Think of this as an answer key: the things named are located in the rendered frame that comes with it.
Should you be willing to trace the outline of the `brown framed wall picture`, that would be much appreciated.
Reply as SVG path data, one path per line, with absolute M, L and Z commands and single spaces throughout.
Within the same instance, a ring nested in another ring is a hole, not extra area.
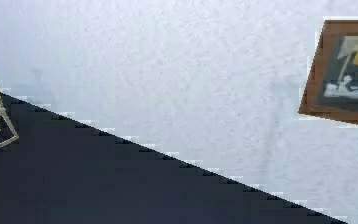
M 358 125 L 358 20 L 323 23 L 299 112 Z

